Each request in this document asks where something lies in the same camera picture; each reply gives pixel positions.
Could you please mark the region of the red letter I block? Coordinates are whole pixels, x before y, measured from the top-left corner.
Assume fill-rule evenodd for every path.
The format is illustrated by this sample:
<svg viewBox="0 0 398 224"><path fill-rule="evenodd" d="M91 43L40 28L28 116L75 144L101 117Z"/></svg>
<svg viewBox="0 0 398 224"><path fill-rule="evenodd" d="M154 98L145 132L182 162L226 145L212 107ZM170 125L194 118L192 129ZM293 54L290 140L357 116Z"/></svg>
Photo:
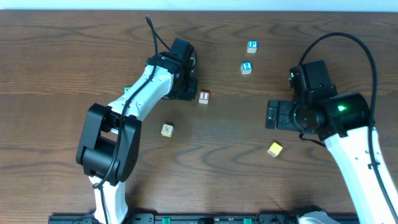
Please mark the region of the red letter I block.
<svg viewBox="0 0 398 224"><path fill-rule="evenodd" d="M208 104L210 93L208 91L201 91L199 95L198 102L201 104Z"/></svg>

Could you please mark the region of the blue number 2 block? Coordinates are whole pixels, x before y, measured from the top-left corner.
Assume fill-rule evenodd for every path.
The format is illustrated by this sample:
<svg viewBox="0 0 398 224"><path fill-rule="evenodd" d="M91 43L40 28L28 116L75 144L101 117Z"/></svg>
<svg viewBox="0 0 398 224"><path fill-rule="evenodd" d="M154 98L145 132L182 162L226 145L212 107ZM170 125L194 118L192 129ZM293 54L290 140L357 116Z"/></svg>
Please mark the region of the blue number 2 block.
<svg viewBox="0 0 398 224"><path fill-rule="evenodd" d="M243 75L250 74L252 72L252 64L251 62L243 62L241 64L241 73Z"/></svg>

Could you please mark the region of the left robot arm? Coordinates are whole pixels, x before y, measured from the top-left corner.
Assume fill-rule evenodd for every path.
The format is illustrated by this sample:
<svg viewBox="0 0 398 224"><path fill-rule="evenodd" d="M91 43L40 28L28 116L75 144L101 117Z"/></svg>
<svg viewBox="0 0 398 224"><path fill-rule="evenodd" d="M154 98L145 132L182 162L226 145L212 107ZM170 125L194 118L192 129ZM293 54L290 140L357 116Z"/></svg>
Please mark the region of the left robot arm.
<svg viewBox="0 0 398 224"><path fill-rule="evenodd" d="M125 181L136 165L142 122L163 97L192 101L197 79L192 76L197 53L192 44L176 38L168 51L156 52L144 72L117 100L87 111L76 152L95 191L93 223L123 223L128 207Z"/></svg>

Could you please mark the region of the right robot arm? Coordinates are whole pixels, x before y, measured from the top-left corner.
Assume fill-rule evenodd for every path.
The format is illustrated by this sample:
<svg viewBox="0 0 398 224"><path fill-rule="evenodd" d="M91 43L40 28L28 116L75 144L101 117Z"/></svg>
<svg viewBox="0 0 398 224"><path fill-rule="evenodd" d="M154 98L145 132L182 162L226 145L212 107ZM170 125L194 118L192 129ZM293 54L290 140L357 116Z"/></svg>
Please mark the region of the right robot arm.
<svg viewBox="0 0 398 224"><path fill-rule="evenodd" d="M360 93L339 94L324 61L290 69L291 100L269 100L266 128L316 134L343 175L360 223L397 223L397 190L389 175L371 110Z"/></svg>

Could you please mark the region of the green letter R block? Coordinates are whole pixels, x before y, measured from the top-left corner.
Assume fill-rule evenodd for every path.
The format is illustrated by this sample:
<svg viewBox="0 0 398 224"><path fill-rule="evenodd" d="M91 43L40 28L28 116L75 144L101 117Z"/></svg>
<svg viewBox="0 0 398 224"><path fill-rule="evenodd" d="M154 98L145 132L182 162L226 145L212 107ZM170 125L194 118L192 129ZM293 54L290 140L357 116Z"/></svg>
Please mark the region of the green letter R block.
<svg viewBox="0 0 398 224"><path fill-rule="evenodd" d="M130 88L131 88L130 86L124 87L123 93L127 93L130 90Z"/></svg>

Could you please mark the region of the blue letter P block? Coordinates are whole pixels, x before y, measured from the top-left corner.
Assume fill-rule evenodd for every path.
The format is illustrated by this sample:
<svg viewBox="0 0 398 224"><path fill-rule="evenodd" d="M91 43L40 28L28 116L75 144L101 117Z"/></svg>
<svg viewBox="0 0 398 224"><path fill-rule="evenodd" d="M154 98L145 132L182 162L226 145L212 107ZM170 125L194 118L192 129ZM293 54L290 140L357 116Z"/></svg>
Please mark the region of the blue letter P block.
<svg viewBox="0 0 398 224"><path fill-rule="evenodd" d="M258 42L256 40L250 40L247 45L247 53L254 54L258 48Z"/></svg>

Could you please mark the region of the wooden block with drawing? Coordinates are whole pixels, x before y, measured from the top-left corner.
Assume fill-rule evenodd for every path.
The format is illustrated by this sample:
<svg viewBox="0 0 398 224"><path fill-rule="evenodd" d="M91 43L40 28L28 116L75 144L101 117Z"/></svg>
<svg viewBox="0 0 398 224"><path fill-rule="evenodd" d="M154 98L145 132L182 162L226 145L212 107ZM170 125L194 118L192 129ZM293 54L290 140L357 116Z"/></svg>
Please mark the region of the wooden block with drawing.
<svg viewBox="0 0 398 224"><path fill-rule="evenodd" d="M161 130L161 135L171 138L173 131L174 131L174 127L172 125L163 124L162 130Z"/></svg>

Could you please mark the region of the yellow wooden block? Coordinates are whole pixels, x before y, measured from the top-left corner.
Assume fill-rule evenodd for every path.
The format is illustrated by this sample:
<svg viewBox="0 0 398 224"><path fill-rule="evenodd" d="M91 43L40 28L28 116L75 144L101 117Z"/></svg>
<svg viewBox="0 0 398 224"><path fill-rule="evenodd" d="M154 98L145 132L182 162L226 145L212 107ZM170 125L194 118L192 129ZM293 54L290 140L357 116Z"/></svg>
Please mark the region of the yellow wooden block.
<svg viewBox="0 0 398 224"><path fill-rule="evenodd" d="M277 157L280 152L282 151L283 147L277 143L277 142L273 142L270 146L270 148L267 150L267 152L273 156L273 157Z"/></svg>

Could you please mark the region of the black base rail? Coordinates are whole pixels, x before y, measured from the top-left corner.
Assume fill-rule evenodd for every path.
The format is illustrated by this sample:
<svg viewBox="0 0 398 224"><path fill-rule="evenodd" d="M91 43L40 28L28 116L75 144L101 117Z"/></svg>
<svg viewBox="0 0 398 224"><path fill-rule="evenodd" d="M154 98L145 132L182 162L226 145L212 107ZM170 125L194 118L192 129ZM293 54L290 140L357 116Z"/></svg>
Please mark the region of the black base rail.
<svg viewBox="0 0 398 224"><path fill-rule="evenodd" d="M154 215L135 213L127 215L122 223L127 224L273 224L298 223L293 215L260 213L259 215ZM101 223L92 215L51 215L48 224Z"/></svg>

